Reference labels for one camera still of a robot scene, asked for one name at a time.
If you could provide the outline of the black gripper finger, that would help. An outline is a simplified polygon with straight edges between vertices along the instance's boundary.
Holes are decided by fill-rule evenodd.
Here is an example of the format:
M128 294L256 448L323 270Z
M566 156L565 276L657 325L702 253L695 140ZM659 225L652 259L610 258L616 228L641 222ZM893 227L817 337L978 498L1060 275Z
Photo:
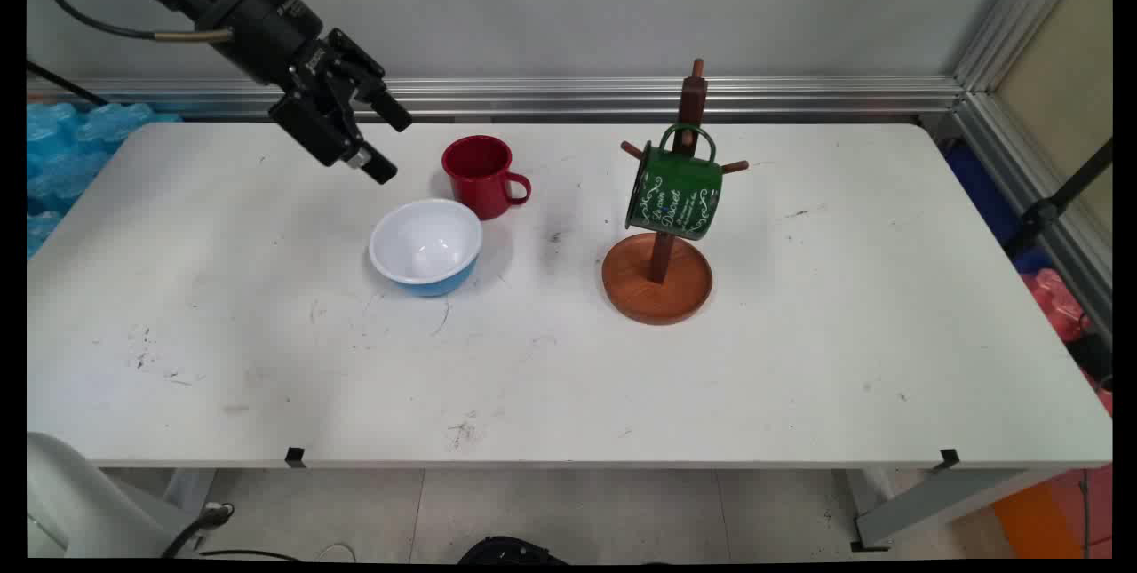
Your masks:
M321 43L325 56L319 65L319 116L333 131L357 131L356 102L372 108L395 131L410 127L413 116L387 88L385 68L377 60L342 30L331 30Z
M324 167L345 163L383 185L398 167L362 136L354 90L349 80L326 80L317 90L287 92L269 107L269 118Z

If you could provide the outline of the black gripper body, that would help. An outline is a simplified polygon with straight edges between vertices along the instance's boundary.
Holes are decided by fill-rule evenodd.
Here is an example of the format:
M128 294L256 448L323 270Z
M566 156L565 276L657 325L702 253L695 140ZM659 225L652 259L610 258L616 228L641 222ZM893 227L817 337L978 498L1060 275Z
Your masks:
M302 0L156 0L194 22L196 31L227 31L214 44L224 59L259 84L324 92L305 59L323 47L323 20Z

